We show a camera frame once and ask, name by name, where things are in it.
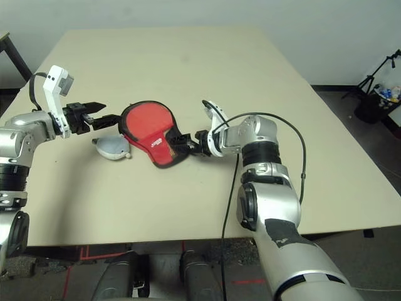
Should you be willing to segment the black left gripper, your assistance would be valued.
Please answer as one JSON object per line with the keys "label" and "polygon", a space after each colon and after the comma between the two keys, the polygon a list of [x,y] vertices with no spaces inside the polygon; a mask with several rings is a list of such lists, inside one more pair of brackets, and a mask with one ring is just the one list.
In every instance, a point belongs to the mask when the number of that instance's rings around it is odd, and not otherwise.
{"label": "black left gripper", "polygon": [[99,102],[67,104],[63,108],[63,113],[70,126],[71,133],[80,135],[89,132],[90,126],[93,130],[100,130],[118,124],[119,115],[110,114],[97,119],[90,116],[90,114],[97,113],[105,107],[105,104]]}

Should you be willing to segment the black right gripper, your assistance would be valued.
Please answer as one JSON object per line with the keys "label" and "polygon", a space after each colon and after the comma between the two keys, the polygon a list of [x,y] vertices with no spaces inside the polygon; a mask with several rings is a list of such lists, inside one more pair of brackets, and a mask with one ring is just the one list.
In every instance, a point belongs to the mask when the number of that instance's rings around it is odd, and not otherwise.
{"label": "black right gripper", "polygon": [[211,156],[207,136],[208,130],[200,130],[195,133],[195,140],[191,139],[190,134],[182,134],[171,138],[171,144],[178,154],[191,154],[193,156]]}

